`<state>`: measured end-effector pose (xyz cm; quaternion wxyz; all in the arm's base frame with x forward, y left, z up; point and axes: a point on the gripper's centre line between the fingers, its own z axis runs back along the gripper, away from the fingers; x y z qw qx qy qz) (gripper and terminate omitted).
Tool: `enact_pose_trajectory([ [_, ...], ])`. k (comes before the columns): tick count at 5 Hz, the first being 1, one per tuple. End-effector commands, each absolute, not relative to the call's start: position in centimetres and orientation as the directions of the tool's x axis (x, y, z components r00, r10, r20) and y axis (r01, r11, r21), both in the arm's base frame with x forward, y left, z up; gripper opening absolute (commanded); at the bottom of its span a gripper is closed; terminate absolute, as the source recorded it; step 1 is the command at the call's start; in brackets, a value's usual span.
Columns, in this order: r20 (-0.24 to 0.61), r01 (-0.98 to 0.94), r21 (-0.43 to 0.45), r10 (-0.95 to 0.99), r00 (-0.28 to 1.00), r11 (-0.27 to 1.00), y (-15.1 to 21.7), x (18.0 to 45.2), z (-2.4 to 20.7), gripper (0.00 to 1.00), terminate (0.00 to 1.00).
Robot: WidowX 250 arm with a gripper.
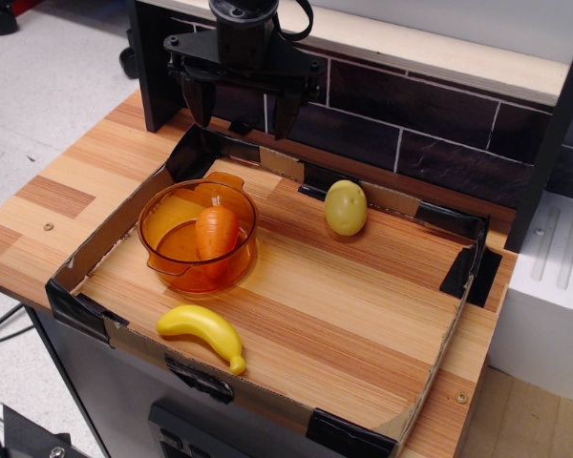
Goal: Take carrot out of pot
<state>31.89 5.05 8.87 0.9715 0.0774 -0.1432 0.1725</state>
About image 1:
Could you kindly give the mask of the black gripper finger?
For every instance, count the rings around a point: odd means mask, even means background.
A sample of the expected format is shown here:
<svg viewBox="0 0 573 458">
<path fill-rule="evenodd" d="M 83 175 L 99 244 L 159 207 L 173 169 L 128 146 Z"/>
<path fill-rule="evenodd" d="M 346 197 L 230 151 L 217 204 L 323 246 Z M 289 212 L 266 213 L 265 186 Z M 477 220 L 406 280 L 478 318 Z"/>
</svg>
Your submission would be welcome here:
<svg viewBox="0 0 573 458">
<path fill-rule="evenodd" d="M 215 107 L 215 85 L 185 75 L 181 78 L 181 92 L 195 122 L 207 127 Z"/>
<path fill-rule="evenodd" d="M 273 109 L 273 129 L 276 140 L 286 139 L 292 129 L 300 108 L 300 98 L 296 93 L 279 96 Z"/>
</svg>

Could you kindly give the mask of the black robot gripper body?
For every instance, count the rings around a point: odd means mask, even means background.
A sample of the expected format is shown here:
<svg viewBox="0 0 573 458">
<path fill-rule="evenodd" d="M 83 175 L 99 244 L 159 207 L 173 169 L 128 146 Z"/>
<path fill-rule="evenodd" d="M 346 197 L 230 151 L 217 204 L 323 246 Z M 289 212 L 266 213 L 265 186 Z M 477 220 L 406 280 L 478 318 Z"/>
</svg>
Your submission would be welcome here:
<svg viewBox="0 0 573 458">
<path fill-rule="evenodd" d="M 315 100 L 324 66 L 295 44 L 311 33 L 314 14 L 299 1 L 308 24 L 302 31 L 284 31 L 277 1 L 211 1 L 213 30 L 173 34 L 164 39 L 170 54 L 168 72 L 178 83 L 185 75 L 218 84 L 247 87 L 281 96 L 296 93 Z"/>
</svg>

